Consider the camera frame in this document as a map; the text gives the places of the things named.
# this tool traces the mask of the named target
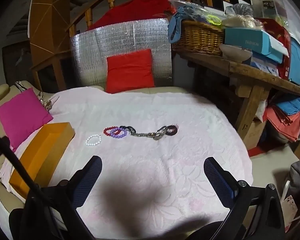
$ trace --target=chain link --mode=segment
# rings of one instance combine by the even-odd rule
[[[157,130],[157,132],[150,132],[150,133],[136,133],[135,129],[130,129],[130,135],[136,137],[148,137],[148,138],[153,138],[154,140],[159,140],[166,134],[167,131],[168,128],[166,126],[161,127],[159,130]]]

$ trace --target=white bead bracelet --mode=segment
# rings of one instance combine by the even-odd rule
[[[99,141],[96,142],[96,143],[88,143],[89,140],[90,140],[91,138],[93,138],[93,137],[99,137]],[[99,134],[92,134],[92,135],[89,136],[88,139],[86,140],[86,145],[87,145],[87,146],[96,146],[96,145],[98,145],[98,144],[100,144],[100,143],[101,143],[101,135],[99,135]]]

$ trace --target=blue fabric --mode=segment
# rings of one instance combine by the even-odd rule
[[[184,7],[179,7],[175,15],[172,16],[168,25],[168,37],[170,43],[175,43],[181,37],[181,21],[189,19],[189,16],[184,12]]]
[[[196,12],[195,8],[191,6],[182,6],[177,9],[168,25],[168,37],[170,43],[175,43],[181,37],[181,21],[194,20],[207,23],[207,20]]]
[[[284,95],[276,101],[275,105],[286,115],[293,115],[300,112],[300,98],[294,95]]]

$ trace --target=purple bead bracelet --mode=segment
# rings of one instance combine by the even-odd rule
[[[114,134],[116,131],[120,131],[120,132],[123,131],[123,134]],[[113,137],[113,138],[118,138],[119,139],[119,138],[125,137],[126,135],[127,135],[127,131],[123,128],[120,128],[120,127],[116,127],[116,128],[114,128],[110,131],[110,136]]]

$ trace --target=magenta cushion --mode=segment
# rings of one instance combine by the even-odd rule
[[[32,88],[0,106],[0,122],[13,152],[30,134],[52,119]]]

